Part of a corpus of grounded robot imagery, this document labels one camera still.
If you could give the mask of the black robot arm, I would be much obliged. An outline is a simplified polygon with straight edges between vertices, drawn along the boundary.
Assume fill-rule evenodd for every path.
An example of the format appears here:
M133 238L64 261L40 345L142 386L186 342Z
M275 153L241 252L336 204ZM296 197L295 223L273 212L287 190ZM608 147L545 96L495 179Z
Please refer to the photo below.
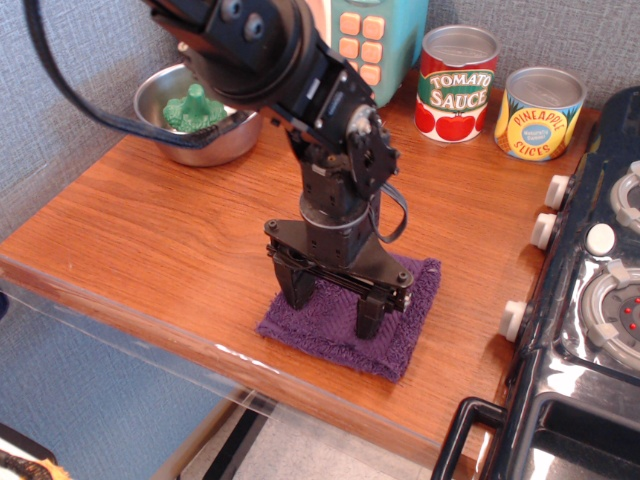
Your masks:
M317 280L358 297L355 332L377 334L409 304L412 275L386 250L381 199L398 152L371 88L321 39L302 1L154 1L153 20L182 42L214 97L282 125L299 162L299 220L271 220L268 251L288 304L303 308Z

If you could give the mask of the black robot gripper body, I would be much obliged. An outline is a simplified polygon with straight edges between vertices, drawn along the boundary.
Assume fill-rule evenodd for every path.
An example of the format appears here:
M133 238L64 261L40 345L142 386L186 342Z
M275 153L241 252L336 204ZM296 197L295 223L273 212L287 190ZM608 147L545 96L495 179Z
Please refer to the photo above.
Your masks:
M271 219L264 224L268 255L312 262L315 282L324 280L360 298L383 297L386 313L403 312L410 303L414 276L384 248L390 238L380 234L381 199L358 200L346 211L313 207L300 199L300 220Z

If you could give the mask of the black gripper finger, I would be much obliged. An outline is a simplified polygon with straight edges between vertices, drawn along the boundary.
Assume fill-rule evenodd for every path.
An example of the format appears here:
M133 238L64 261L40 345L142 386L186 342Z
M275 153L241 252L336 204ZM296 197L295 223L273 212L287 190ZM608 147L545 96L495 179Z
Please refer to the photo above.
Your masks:
M383 297L370 294L357 302L356 336L359 339L373 339L386 313Z
M294 262L291 259L273 258L274 271L281 292L287 303L295 310L302 309L315 289L315 275L312 262Z

